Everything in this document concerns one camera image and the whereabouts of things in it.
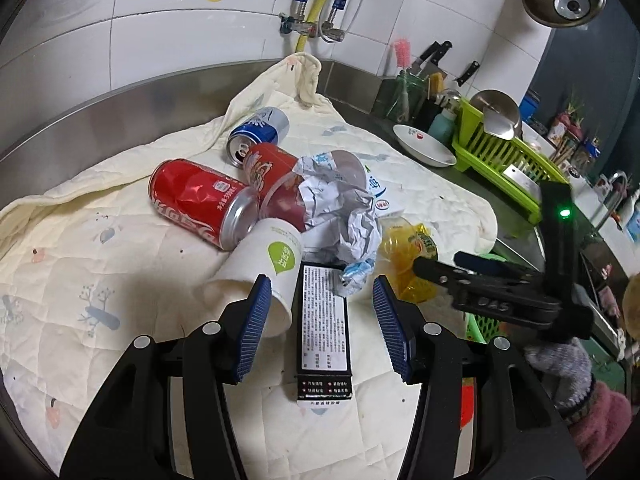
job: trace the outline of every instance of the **blue and white can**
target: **blue and white can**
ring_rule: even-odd
[[[282,110],[273,106],[260,108],[229,134],[226,154],[234,166],[242,168],[244,158],[254,144],[278,144],[288,131],[289,119]]]

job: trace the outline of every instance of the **kitchen knife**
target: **kitchen knife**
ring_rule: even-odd
[[[442,45],[439,47],[439,49],[433,54],[433,56],[431,56],[431,59],[428,60],[427,65],[425,65],[425,67],[422,69],[422,72],[420,72],[420,75],[418,77],[420,79],[425,80],[431,74],[435,72],[441,72],[442,76],[446,78],[447,73],[444,72],[444,70],[441,70],[438,68],[438,63],[452,46],[453,45],[451,44],[450,41],[444,41]]]
[[[458,86],[462,86],[464,83],[469,81],[469,79],[471,79],[471,76],[475,74],[479,68],[480,68],[480,63],[478,63],[477,61],[474,61],[472,64],[469,65],[469,67],[466,69],[463,75],[461,75],[459,78],[454,79],[453,81],[458,83]]]
[[[444,57],[444,55],[449,51],[449,49],[452,47],[453,45],[451,44],[450,41],[445,41],[440,48],[433,54],[433,56],[431,56],[430,61],[435,65],[438,66],[438,63],[440,62],[440,60]]]
[[[429,59],[431,55],[434,54],[439,48],[440,44],[437,41],[431,43],[427,50],[420,54],[420,57],[414,61],[414,63],[411,65],[411,68],[409,69],[409,72],[412,74],[417,74],[418,72],[420,72],[420,67],[422,66],[422,64],[427,61],[427,59]]]

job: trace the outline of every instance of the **green logo on cup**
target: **green logo on cup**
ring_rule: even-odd
[[[270,244],[269,257],[271,258],[273,268],[276,270],[276,275],[285,270],[291,270],[296,265],[296,257],[291,247],[284,242],[274,242]]]

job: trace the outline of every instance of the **white plastic bottle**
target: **white plastic bottle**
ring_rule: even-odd
[[[635,193],[628,197],[620,208],[620,227],[623,229],[631,220],[631,217],[636,209],[636,202],[640,198],[640,187],[636,189]]]
[[[626,232],[629,233],[635,244],[640,244],[640,203],[631,215],[631,220],[626,224]]]

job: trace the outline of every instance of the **dark gray wall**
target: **dark gray wall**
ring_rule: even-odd
[[[639,38],[620,1],[607,0],[586,28],[554,31],[531,82],[541,97],[536,118],[547,125],[575,89],[584,102],[583,129],[590,136],[598,129],[597,172],[618,140],[638,87]]]
[[[636,92],[618,142],[604,166],[606,174],[616,170],[633,173],[635,183],[640,180],[640,92]]]

